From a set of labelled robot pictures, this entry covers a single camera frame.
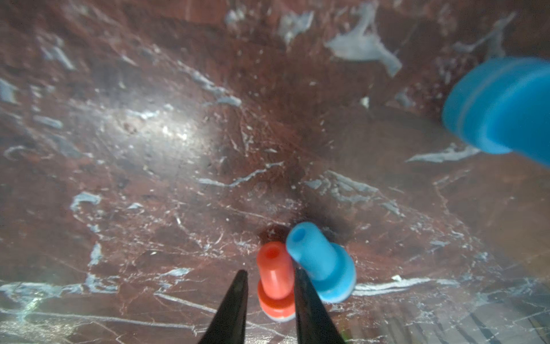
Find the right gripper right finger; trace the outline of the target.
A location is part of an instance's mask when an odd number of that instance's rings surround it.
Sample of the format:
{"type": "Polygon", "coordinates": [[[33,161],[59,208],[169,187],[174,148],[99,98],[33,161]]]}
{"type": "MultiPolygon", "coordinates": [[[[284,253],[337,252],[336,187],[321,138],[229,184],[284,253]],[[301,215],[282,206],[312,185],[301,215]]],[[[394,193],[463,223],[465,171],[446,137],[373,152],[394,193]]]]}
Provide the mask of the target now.
{"type": "Polygon", "coordinates": [[[345,344],[307,273],[301,268],[295,269],[294,299],[298,343],[345,344]]]}

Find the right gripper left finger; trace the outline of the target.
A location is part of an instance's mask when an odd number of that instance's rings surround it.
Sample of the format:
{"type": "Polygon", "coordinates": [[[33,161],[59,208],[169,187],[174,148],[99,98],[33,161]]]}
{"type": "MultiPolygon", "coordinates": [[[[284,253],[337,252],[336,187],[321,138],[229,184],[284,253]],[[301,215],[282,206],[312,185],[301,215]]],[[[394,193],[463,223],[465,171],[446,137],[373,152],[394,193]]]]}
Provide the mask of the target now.
{"type": "Polygon", "coordinates": [[[239,270],[199,344],[243,344],[249,297],[248,272],[239,270]]]}

